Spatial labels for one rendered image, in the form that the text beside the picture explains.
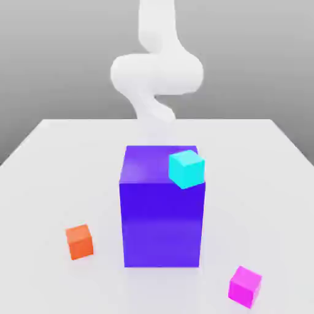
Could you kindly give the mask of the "small magenta cube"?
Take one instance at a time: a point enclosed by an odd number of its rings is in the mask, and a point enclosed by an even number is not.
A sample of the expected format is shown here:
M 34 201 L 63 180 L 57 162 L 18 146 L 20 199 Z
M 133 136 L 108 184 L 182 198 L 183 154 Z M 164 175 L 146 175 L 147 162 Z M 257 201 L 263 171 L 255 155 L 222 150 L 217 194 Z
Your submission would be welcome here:
M 252 308 L 261 287 L 262 276 L 239 266 L 229 282 L 228 298 Z

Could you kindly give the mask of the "large purple box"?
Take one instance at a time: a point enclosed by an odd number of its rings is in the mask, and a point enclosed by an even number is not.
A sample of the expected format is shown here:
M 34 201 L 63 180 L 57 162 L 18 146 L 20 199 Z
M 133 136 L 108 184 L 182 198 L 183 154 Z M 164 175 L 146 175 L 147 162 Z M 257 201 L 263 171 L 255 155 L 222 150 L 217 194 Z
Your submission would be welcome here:
M 125 267 L 198 267 L 205 182 L 181 189 L 169 178 L 169 156 L 195 146 L 128 145 L 120 207 Z

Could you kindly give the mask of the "small cyan cube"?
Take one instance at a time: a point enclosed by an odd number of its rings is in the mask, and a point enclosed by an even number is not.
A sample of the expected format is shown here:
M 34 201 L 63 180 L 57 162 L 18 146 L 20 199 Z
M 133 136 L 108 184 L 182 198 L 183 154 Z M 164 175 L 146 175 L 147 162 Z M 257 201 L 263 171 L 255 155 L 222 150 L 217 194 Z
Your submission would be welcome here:
M 181 189 L 205 182 L 205 159 L 195 151 L 185 150 L 169 156 L 169 178 Z

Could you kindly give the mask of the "small orange cube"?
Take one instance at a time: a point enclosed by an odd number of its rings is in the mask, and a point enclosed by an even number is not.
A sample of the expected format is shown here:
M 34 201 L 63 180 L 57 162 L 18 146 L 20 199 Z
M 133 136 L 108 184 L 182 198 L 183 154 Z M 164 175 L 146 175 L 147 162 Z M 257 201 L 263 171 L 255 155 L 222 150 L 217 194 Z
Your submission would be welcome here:
M 87 224 L 66 229 L 66 238 L 72 260 L 94 253 L 93 240 Z

